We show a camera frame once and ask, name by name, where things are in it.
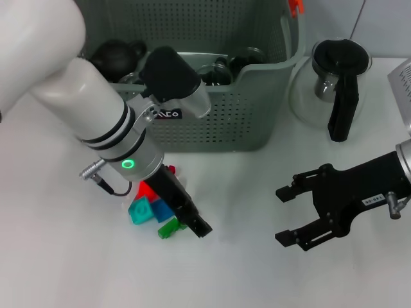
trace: orange clip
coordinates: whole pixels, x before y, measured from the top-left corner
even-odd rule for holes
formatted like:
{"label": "orange clip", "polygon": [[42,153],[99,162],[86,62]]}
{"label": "orange clip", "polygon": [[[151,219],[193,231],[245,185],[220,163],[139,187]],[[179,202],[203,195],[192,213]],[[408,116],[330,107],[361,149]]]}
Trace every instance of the orange clip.
{"label": "orange clip", "polygon": [[297,7],[300,14],[304,14],[304,3],[302,3],[302,0],[288,0],[288,5],[290,6],[291,16],[293,18],[297,16]]}

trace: white wall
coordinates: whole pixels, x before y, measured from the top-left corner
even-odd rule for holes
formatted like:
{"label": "white wall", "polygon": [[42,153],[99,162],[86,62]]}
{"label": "white wall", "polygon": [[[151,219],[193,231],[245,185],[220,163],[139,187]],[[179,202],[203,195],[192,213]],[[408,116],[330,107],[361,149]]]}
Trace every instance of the white wall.
{"label": "white wall", "polygon": [[303,0],[306,16],[306,54],[316,42],[349,38],[363,0]]}
{"label": "white wall", "polygon": [[[304,0],[307,55],[316,41],[349,38],[363,0]],[[366,0],[353,40],[372,56],[411,57],[411,0]]]}
{"label": "white wall", "polygon": [[367,0],[353,39],[372,56],[411,57],[411,0]]}

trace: label sticker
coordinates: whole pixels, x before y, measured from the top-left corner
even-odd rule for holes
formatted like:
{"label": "label sticker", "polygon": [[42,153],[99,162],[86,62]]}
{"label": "label sticker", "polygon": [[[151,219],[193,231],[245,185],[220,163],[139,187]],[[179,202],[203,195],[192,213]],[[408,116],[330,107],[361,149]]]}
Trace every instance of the label sticker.
{"label": "label sticker", "polygon": [[181,109],[173,109],[173,110],[161,109],[155,119],[156,120],[182,119],[182,112],[181,112]]}
{"label": "label sticker", "polygon": [[372,196],[370,198],[364,199],[362,200],[362,203],[365,206],[368,206],[368,205],[373,205],[374,203],[377,203],[380,201],[385,201],[385,197],[383,196],[383,194],[377,194],[376,196]]}

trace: red block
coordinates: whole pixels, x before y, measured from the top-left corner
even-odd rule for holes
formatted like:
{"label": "red block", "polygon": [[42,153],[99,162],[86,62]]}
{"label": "red block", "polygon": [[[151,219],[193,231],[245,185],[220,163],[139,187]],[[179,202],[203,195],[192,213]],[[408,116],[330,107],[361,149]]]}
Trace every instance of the red block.
{"label": "red block", "polygon": [[171,171],[171,173],[173,173],[175,175],[175,167],[174,166],[169,165],[167,168]]}
{"label": "red block", "polygon": [[148,186],[144,181],[141,181],[139,185],[139,191],[137,193],[137,196],[134,198],[134,200],[138,200],[144,196],[147,197],[148,202],[150,203],[159,199],[158,195],[150,188],[150,186]]}

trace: teal block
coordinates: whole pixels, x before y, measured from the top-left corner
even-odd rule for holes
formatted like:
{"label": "teal block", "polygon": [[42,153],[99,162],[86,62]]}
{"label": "teal block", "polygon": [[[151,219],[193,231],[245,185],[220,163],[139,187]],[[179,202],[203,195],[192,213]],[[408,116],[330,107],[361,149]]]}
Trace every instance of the teal block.
{"label": "teal block", "polygon": [[154,217],[150,202],[148,202],[146,197],[133,201],[131,206],[128,208],[128,213],[130,214],[131,220],[135,225],[145,223]]}

